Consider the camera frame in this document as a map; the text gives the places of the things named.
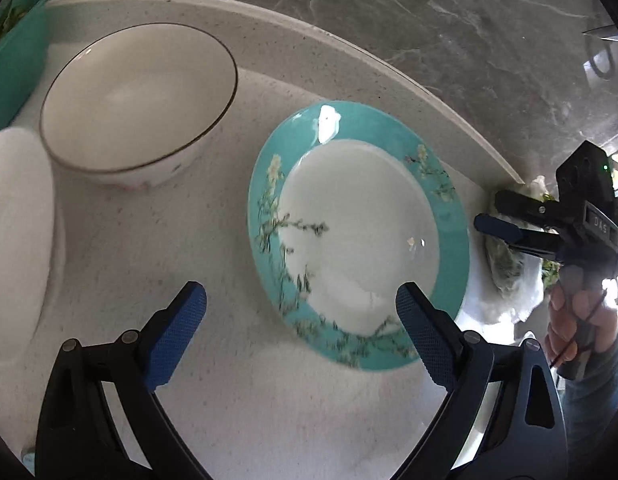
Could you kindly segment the right hand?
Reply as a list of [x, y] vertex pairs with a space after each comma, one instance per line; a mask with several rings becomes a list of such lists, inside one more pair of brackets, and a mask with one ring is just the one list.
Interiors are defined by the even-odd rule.
[[605, 292], [583, 289], [567, 298], [561, 282], [553, 285], [549, 295], [547, 335], [544, 336], [544, 353], [553, 367], [576, 358], [579, 321], [594, 326], [594, 353], [603, 353], [612, 347], [618, 334], [618, 315], [606, 304], [604, 297]]

